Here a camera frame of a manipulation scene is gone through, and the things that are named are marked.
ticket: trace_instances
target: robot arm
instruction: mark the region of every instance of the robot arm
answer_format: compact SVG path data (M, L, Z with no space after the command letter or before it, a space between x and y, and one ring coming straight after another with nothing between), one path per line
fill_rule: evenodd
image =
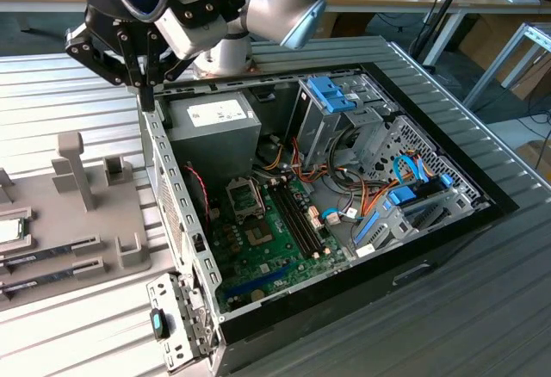
M111 84L135 88L143 111L154 109L155 86L249 31L283 46L304 46L325 7L324 0L86 1L84 24L67 32L65 50ZM227 43L222 47L232 53Z

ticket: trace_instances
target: floor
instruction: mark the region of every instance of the floor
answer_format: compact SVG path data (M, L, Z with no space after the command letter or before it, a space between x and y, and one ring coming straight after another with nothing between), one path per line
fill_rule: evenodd
M0 42L4 46L0 56L61 53L64 51L66 29L76 27L83 22L83 19L83 15L77 13L28 14L28 23L32 31L22 33L14 16L2 13L0 25L3 28L0 30ZM389 23L404 27L399 30ZM376 16L369 23L366 34L381 35L407 49L421 26L422 16L418 14ZM462 53L444 52L436 64L435 77L462 100L483 73L480 67ZM477 112L477 115L487 124L528 116L527 103L519 100L508 90L504 90L496 81L488 86L474 105L474 110L488 102L490 103L486 107ZM535 101L533 105L536 108L531 113L541 112L545 108L550 109L551 95L545 100Z

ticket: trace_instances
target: wire bundle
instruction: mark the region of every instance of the wire bundle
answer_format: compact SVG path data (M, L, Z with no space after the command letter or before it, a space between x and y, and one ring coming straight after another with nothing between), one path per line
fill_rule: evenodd
M320 166L314 166L314 168L308 172L307 174L304 174L302 171L302 161L300 160L300 150L299 150L299 144L296 141L296 138L293 138L291 140L293 143L293 158L291 159L291 170L297 177L306 183L312 183L316 182L320 177L325 175L327 173L327 165L322 164Z
M203 182L203 179L199 176L199 174L193 169L191 166L184 166L185 170L188 170L191 172L196 178L199 184L201 185L201 189L203 191L203 199L205 201L205 231L208 231L208 195L207 195L207 187L205 186L205 183Z

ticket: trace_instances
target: cardboard box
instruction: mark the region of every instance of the cardboard box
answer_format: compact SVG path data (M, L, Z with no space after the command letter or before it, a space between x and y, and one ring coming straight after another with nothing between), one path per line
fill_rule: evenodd
M459 45L459 49L477 65L486 70L523 22L551 22L551 15L481 15L473 28L471 28L471 31L469 31ZM505 61L503 67L496 75L496 79L500 83L507 77L533 44L531 40L524 40ZM539 68L541 66L540 63L533 68ZM519 98L524 99L536 85L540 83L546 71L547 68L543 68L535 76L528 80L523 80L523 82L513 90L513 93Z
M532 168L536 166L537 159L542 150L543 140L533 140L518 147L515 151L517 155ZM543 151L537 171L545 180L551 182L551 141L548 141Z

